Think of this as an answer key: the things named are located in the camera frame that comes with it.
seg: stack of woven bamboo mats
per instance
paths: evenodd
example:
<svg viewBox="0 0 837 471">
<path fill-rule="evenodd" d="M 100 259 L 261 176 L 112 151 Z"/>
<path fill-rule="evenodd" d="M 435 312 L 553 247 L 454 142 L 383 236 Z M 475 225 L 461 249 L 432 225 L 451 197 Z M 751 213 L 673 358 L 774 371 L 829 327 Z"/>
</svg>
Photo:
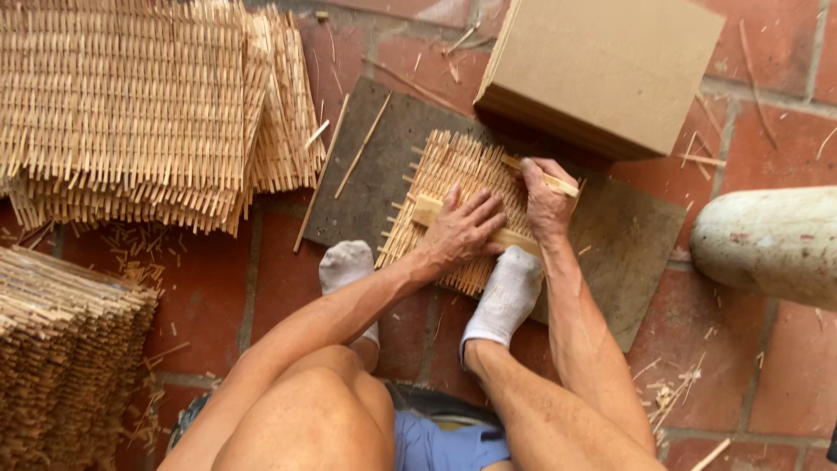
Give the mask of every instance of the stack of woven bamboo mats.
<svg viewBox="0 0 837 471">
<path fill-rule="evenodd" d="M 27 229 L 157 220 L 237 234 L 325 149 L 292 14 L 240 3 L 0 1 L 0 184 Z"/>
<path fill-rule="evenodd" d="M 116 452 L 157 292 L 0 248 L 0 469 L 88 469 Z"/>
</svg>

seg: fingers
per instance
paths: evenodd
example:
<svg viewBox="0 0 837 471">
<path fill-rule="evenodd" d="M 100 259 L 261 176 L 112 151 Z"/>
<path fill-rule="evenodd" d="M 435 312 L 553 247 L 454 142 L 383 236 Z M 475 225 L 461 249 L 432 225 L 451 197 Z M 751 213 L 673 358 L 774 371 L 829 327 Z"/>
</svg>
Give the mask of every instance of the fingers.
<svg viewBox="0 0 837 471">
<path fill-rule="evenodd" d="M 480 226 L 480 236 L 488 239 L 491 234 L 500 230 L 504 225 L 506 225 L 506 213 L 499 213 Z"/>
<path fill-rule="evenodd" d="M 480 190 L 479 193 L 475 194 L 471 197 L 462 207 L 459 209 L 460 213 L 463 216 L 470 215 L 473 213 L 477 208 L 482 206 L 489 198 L 491 197 L 491 192 L 487 188 L 483 188 Z"/>
<path fill-rule="evenodd" d="M 544 173 L 556 179 L 563 180 L 569 184 L 572 184 L 572 181 L 575 180 L 562 166 L 558 165 L 558 162 L 555 162 L 551 158 L 529 157 L 529 159 L 536 163 L 538 167 L 542 168 Z"/>
<path fill-rule="evenodd" d="M 456 211 L 456 204 L 460 202 L 460 191 L 461 187 L 459 182 L 450 185 L 448 193 L 444 196 L 444 201 L 442 202 L 442 212 L 440 215 L 449 215 L 450 213 Z"/>
<path fill-rule="evenodd" d="M 486 219 L 491 216 L 491 214 L 497 209 L 497 206 L 503 201 L 503 198 L 497 196 L 496 194 L 490 197 L 485 203 L 480 204 L 480 207 L 474 210 L 473 213 L 468 216 L 474 225 L 480 225 Z"/>
<path fill-rule="evenodd" d="M 506 251 L 506 248 L 497 242 L 486 242 L 480 248 L 480 254 L 482 255 L 500 255 L 504 251 Z"/>
<path fill-rule="evenodd" d="M 526 182 L 527 188 L 534 189 L 545 184 L 543 182 L 543 169 L 535 163 L 534 159 L 522 159 L 521 166 L 523 167 L 523 181 Z"/>
</svg>

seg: white sock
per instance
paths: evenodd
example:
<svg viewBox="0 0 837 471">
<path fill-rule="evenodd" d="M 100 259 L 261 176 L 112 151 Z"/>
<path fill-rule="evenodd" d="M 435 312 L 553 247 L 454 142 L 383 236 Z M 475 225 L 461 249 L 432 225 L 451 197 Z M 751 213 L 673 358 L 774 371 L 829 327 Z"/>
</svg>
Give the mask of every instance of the white sock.
<svg viewBox="0 0 837 471">
<path fill-rule="evenodd" d="M 465 327 L 460 360 L 469 339 L 493 340 L 508 348 L 515 330 L 535 308 L 542 282 L 542 265 L 536 256 L 518 246 L 507 248 L 497 260 L 485 294 Z"/>
<path fill-rule="evenodd" d="M 365 241 L 343 241 L 326 251 L 320 261 L 320 286 L 323 296 L 368 277 L 375 271 L 372 262 L 372 249 Z M 372 324 L 363 336 L 375 342 L 377 340 L 377 322 Z"/>
</svg>

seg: wooden board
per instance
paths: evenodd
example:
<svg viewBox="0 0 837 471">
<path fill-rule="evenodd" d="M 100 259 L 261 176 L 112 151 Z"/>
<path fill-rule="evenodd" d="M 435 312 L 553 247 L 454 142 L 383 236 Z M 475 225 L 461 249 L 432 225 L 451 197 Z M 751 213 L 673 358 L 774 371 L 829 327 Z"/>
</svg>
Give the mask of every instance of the wooden board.
<svg viewBox="0 0 837 471">
<path fill-rule="evenodd" d="M 375 120 L 389 89 L 361 77 L 349 99 L 346 118 L 304 237 L 326 246 L 339 241 L 364 240 L 373 250 L 383 246 L 381 232 L 390 230 L 387 217 L 398 210 L 409 189 L 403 175 L 424 148 L 434 129 L 469 133 L 489 144 L 502 144 L 509 153 L 553 157 L 543 148 L 517 142 L 478 122 L 440 110 L 421 100 L 393 93 L 366 151 L 352 172 L 340 198 L 334 193 Z M 623 351 L 634 341 L 657 288 L 669 254 L 686 217 L 686 210 L 558 159 L 574 177 L 588 179 L 570 227 L 576 251 L 593 248 L 579 257 L 593 298 Z M 532 318 L 546 323 L 546 289 Z"/>
</svg>

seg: wooden tool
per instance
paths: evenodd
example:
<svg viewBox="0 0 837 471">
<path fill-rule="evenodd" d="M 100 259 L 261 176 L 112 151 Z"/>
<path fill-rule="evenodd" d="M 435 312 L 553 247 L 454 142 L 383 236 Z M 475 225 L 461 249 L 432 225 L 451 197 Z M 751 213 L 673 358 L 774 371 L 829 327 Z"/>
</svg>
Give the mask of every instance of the wooden tool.
<svg viewBox="0 0 837 471">
<path fill-rule="evenodd" d="M 504 155 L 501 158 L 501 161 L 504 164 L 508 165 L 509 167 L 514 168 L 515 170 L 523 171 L 523 166 L 521 165 L 521 161 L 517 160 L 516 158 Z M 565 194 L 567 194 L 571 198 L 575 198 L 575 197 L 578 196 L 578 188 L 572 186 L 571 184 L 568 184 L 566 182 L 563 182 L 562 180 L 556 179 L 555 177 L 553 177 L 551 175 L 547 175 L 546 173 L 543 174 L 543 180 L 547 183 L 547 185 L 553 187 L 554 189 L 556 189 L 558 191 L 564 192 Z"/>
<path fill-rule="evenodd" d="M 438 199 L 433 199 L 429 196 L 421 194 L 416 201 L 415 208 L 413 209 L 413 222 L 430 226 L 439 214 L 442 213 L 442 206 L 442 202 Z M 524 251 L 541 258 L 541 250 L 537 247 L 537 242 L 535 242 L 534 239 L 520 235 L 513 230 L 500 229 L 489 236 L 488 241 L 496 242 L 506 249 L 511 246 L 519 246 Z"/>
</svg>

